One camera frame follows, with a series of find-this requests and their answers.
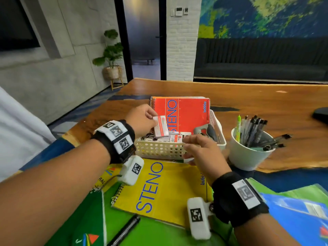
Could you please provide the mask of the black flat object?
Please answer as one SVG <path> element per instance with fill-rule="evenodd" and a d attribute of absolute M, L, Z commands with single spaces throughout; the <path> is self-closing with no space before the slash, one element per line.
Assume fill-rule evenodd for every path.
<path fill-rule="evenodd" d="M 328 125 L 328 107 L 320 107 L 314 110 L 312 118 Z"/>

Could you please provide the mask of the small white staple box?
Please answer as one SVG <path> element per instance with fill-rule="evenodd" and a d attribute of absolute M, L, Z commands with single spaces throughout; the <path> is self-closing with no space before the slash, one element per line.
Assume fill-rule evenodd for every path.
<path fill-rule="evenodd" d="M 166 122 L 166 116 L 154 116 L 153 120 L 156 122 L 154 127 L 154 135 L 156 138 L 169 136 L 168 126 Z"/>

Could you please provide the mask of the yellow spiral notebook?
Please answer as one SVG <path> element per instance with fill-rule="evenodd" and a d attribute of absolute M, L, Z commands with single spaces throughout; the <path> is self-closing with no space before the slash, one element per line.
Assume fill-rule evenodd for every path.
<path fill-rule="evenodd" d="M 189 227 L 187 200 L 194 197 L 213 201 L 212 190 L 196 166 L 145 159 L 137 182 L 121 185 L 112 207 Z"/>

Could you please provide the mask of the black right wristband with marker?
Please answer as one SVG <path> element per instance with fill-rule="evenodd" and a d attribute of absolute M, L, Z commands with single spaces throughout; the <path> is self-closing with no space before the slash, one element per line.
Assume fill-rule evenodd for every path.
<path fill-rule="evenodd" d="M 217 178 L 211 187 L 214 214 L 223 223 L 230 222 L 233 228 L 269 213 L 269 207 L 257 191 L 235 172 Z"/>

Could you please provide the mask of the person's left hand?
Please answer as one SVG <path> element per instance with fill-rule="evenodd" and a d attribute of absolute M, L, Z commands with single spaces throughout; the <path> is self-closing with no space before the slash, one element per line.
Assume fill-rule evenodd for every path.
<path fill-rule="evenodd" d="M 155 114 L 156 112 L 148 104 L 142 104 L 131 109 L 125 117 L 126 123 L 134 130 L 136 139 L 153 132 L 156 126 L 156 122 L 148 119 L 145 113 Z"/>

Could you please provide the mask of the green pen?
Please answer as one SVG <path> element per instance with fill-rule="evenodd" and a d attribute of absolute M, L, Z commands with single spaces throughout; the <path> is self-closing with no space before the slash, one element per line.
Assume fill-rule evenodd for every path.
<path fill-rule="evenodd" d="M 242 122 L 242 118 L 241 118 L 240 115 L 238 115 L 238 117 L 237 117 L 237 126 L 236 126 L 236 136 L 235 136 L 235 140 L 238 143 L 240 143 L 241 122 Z"/>

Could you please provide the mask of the black left wristband with markers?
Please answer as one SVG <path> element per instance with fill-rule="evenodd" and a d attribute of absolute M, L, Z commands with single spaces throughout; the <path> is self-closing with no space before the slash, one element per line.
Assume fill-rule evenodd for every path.
<path fill-rule="evenodd" d="M 124 164 L 135 152 L 135 132 L 126 120 L 112 120 L 94 131 L 91 139 L 99 141 L 110 155 L 110 164 Z"/>

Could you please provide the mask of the dark green book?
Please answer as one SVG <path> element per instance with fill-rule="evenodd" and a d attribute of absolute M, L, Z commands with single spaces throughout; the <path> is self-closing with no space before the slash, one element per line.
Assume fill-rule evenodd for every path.
<path fill-rule="evenodd" d="M 105 246 L 103 192 L 91 191 L 45 246 Z"/>

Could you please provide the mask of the dark sofa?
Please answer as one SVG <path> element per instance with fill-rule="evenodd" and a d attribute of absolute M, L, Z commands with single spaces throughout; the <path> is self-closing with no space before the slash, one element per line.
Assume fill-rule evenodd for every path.
<path fill-rule="evenodd" d="M 328 81 L 328 37 L 199 38 L 196 77 Z"/>

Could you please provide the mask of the wicker plant pot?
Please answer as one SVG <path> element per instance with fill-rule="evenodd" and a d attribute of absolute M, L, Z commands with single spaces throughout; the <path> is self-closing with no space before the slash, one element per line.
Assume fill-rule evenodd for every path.
<path fill-rule="evenodd" d="M 106 80 L 117 80 L 122 78 L 122 68 L 121 66 L 105 67 L 102 70 L 103 76 Z"/>

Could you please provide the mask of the wooden plant stand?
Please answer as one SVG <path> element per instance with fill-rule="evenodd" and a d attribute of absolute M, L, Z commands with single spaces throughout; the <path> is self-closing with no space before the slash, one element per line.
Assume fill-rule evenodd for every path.
<path fill-rule="evenodd" d="M 113 91 L 114 89 L 118 89 L 121 87 L 124 87 L 124 82 L 122 78 L 117 78 L 117 79 L 109 79 L 111 83 L 111 90 Z"/>

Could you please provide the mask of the person's left forearm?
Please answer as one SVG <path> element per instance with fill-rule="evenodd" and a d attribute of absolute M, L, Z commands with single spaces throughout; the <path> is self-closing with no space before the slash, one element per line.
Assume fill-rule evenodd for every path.
<path fill-rule="evenodd" d="M 73 214 L 110 163 L 89 140 L 0 183 L 0 246 L 43 246 Z"/>

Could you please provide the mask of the blue and yellow wall painting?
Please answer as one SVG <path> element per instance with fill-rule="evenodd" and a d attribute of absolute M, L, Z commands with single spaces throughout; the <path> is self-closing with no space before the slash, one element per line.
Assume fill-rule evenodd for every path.
<path fill-rule="evenodd" d="M 198 38 L 328 37 L 328 0 L 202 0 Z"/>

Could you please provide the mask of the orange spiral notebook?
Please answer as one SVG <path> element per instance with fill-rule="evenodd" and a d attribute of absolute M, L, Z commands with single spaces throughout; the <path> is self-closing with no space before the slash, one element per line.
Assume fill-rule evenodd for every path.
<path fill-rule="evenodd" d="M 209 98 L 152 96 L 150 107 L 159 116 L 166 117 L 169 131 L 193 134 L 194 128 L 210 122 Z"/>

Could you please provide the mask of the bunch of black pens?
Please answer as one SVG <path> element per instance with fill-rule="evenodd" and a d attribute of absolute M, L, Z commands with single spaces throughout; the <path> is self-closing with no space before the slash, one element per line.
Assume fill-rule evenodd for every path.
<path fill-rule="evenodd" d="M 284 148 L 285 140 L 292 138 L 290 134 L 283 134 L 277 137 L 265 138 L 265 127 L 268 120 L 262 119 L 254 115 L 251 119 L 248 116 L 242 118 L 240 131 L 240 144 L 254 150 L 269 151 L 272 149 Z"/>

